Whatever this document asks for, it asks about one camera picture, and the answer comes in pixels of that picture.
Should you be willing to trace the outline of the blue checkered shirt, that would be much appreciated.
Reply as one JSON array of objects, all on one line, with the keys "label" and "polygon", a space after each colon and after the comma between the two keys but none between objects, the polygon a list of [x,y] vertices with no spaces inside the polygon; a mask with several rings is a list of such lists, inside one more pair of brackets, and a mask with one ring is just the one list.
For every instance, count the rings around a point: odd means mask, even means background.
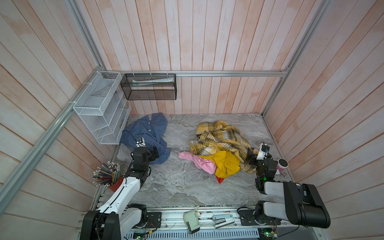
[{"label": "blue checkered shirt", "polygon": [[156,147],[158,150],[159,157],[152,164],[163,164],[171,154],[171,149],[167,147],[167,143],[163,139],[167,124],[168,121],[162,113],[151,114],[151,117],[144,116],[123,130],[121,144],[135,149],[137,140],[143,138],[149,149]]}]

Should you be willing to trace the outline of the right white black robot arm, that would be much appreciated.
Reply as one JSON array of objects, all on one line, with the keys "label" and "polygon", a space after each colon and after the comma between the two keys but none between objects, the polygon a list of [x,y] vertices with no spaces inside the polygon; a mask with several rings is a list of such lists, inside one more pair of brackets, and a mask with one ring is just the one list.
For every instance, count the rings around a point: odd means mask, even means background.
[{"label": "right white black robot arm", "polygon": [[261,194],[283,199],[282,203],[259,201],[253,213],[256,224],[284,220],[297,226],[329,228],[331,217],[314,185],[275,180],[289,163],[285,159],[275,161],[268,145],[262,144],[258,151],[248,149],[246,163],[256,170],[255,184]]}]

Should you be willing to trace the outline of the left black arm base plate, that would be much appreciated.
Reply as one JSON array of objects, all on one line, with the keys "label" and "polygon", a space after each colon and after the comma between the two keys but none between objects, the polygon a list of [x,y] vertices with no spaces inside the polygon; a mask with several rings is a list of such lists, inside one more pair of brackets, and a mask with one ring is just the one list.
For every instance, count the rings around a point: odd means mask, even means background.
[{"label": "left black arm base plate", "polygon": [[143,229],[149,228],[160,228],[161,227],[161,212],[149,212],[144,213],[140,210],[134,210],[126,212],[120,219],[121,230],[128,231],[132,228]]}]

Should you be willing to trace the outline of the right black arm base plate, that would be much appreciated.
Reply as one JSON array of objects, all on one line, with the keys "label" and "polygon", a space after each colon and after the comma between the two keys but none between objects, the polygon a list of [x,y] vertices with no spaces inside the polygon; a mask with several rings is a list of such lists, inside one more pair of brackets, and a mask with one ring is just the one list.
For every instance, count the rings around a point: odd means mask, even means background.
[{"label": "right black arm base plate", "polygon": [[256,210],[240,208],[237,210],[242,226],[278,226],[281,220],[264,215],[257,215]]}]

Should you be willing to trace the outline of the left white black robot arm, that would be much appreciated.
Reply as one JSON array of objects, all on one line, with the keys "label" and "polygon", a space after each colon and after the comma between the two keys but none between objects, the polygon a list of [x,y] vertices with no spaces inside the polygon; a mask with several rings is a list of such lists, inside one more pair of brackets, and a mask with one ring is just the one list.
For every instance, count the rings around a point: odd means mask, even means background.
[{"label": "left white black robot arm", "polygon": [[96,211],[83,218],[81,240],[123,240],[134,228],[148,223],[147,207],[130,204],[151,173],[150,162],[159,157],[156,147],[140,145],[131,153],[132,161],[115,193]]}]

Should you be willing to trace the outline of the yellow plaid cloth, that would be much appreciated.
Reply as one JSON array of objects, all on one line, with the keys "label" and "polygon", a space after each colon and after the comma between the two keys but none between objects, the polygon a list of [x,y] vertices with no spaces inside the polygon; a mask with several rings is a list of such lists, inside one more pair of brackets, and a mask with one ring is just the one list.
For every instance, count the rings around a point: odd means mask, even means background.
[{"label": "yellow plaid cloth", "polygon": [[198,125],[197,138],[190,141],[191,153],[200,156],[213,156],[219,151],[228,151],[240,161],[240,169],[252,174],[256,168],[247,158],[250,143],[241,131],[225,121],[203,122]]}]

